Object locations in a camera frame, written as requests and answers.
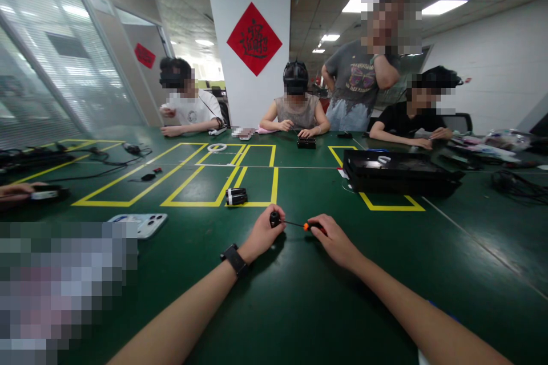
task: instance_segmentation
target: red paper with chinese character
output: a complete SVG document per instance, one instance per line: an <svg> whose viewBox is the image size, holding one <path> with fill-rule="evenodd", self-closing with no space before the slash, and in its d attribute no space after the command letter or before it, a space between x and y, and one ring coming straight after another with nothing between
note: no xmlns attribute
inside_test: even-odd
<svg viewBox="0 0 548 365"><path fill-rule="evenodd" d="M156 55L140 43L137 43L137 47L135 47L135 55L137 60L148 68L152 68L154 60L156 60Z"/></svg>
<svg viewBox="0 0 548 365"><path fill-rule="evenodd" d="M234 27L227 44L256 76L281 47L281 41L253 3Z"/></svg>

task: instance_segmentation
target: green table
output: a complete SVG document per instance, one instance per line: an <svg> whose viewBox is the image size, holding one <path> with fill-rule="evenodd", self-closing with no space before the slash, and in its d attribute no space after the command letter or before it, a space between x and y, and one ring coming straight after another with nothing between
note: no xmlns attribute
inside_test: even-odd
<svg viewBox="0 0 548 365"><path fill-rule="evenodd" d="M294 133L255 135L250 141L229 132L166 139L147 127L114 127L65 141L108 148L112 161L128 159L121 141L144 143L154 152L146 162L111 175L64 182L72 192L69 200L14 209L2 215L4 221L107 221L120 213L167 213L169 220L139 243L138 270L128 275L123 295L85 328L81 343L60 353L62 363L106 362L215 267L229 244L242 244L271 201L290 221L332 215L366 256L510 360L548 363L546 208L524 207L490 189L488 171L496 168L469 172L445 200L360 196L348 190L336 170L343 147L409 147L354 136L318 137L316 150L297 149ZM214 143L234 145L207 155L206 146ZM155 182L129 182L156 167L163 173ZM81 158L19 179L88 175L105 168ZM548 185L547 173L524 175ZM226 207L228 186L245 187L250 203ZM187 363L232 359L416 364L417 348L374 294L339 269L310 233L288 226L285 238L231 291Z"/></svg>

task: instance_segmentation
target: person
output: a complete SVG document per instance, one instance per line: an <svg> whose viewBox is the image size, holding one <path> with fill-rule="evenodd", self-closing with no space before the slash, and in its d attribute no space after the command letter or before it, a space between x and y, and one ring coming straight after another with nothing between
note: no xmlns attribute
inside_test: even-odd
<svg viewBox="0 0 548 365"><path fill-rule="evenodd" d="M176 137L224 127L217 98L196 87L190 64L181 58L165 57L160 62L160 70L162 87L176 89L160 107L160 113L166 118L177 118L181 124L161 127L164 136Z"/></svg>
<svg viewBox="0 0 548 365"><path fill-rule="evenodd" d="M450 140L453 131L445 125L440 115L433 112L433 103L440 100L446 89L461 84L462 80L457 73L444 66L425 71L406 90L407 101L384 109L371 127L369 137L428 150L432 149L432 140ZM413 138L415 132L421 128L432 132L429 140Z"/></svg>
<svg viewBox="0 0 548 365"><path fill-rule="evenodd" d="M284 70L285 95L268 108L260 126L269 131L299 130L299 137L325 134L331 128L320 99L307 94L308 71L303 62L289 62Z"/></svg>
<svg viewBox="0 0 548 365"><path fill-rule="evenodd" d="M282 223L271 228L269 217L273 211L280 214ZM271 247L285 229L283 221L284 211L274 204L259 216L249 238L237 250L247 265ZM363 256L332 217L322 214L308 221L323 226L327 235L316 227L312 228L312 233L328 255L380 298L430 363L510 363L462 324ZM236 271L226 259L158 314L109 361L109 365L182 364L236 280Z"/></svg>
<svg viewBox="0 0 548 365"><path fill-rule="evenodd" d="M367 131L378 91L398 82L400 58L390 43L407 2L375 3L365 36L341 46L323 65L321 75L332 92L326 114L334 130Z"/></svg>
<svg viewBox="0 0 548 365"><path fill-rule="evenodd" d="M21 204L28 200L30 195L35 192L35 185L46 185L43 182L33 182L28 184L11 184L0 186L0 210L5 210Z"/></svg>

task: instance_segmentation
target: black wristwatch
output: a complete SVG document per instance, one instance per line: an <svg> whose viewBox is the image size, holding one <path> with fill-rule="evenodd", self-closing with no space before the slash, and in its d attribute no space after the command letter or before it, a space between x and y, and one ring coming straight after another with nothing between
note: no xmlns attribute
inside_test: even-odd
<svg viewBox="0 0 548 365"><path fill-rule="evenodd" d="M230 265L232 265L232 268L234 268L234 271L236 271L237 277L243 278L247 275L249 266L245 263L240 254L238 254L237 249L238 246L236 244L232 244L224 253L221 254L221 261L227 259L228 262L230 262Z"/></svg>

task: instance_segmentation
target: red diamond decoration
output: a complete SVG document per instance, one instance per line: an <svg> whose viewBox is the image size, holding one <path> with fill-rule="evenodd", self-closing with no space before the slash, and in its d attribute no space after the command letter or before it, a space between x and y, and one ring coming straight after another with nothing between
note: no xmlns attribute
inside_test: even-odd
<svg viewBox="0 0 548 365"><path fill-rule="evenodd" d="M227 44L256 76L281 47L281 41L253 3L234 27Z"/></svg>

